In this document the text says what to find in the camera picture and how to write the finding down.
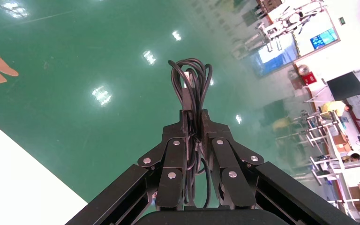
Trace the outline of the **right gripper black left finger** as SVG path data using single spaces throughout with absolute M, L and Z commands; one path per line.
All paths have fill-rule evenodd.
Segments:
M 187 167 L 187 119 L 179 110 L 179 122 L 163 127 L 161 142 L 142 155 L 137 163 L 156 178 L 155 206 L 157 210 L 181 210 L 185 194 Z

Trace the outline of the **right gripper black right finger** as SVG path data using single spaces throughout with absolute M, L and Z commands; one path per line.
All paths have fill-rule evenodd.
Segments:
M 241 145 L 225 124 L 213 122 L 202 110 L 202 154 L 207 160 L 213 188 L 220 206 L 250 209 L 255 206 L 256 175 L 264 163 L 258 153 Z

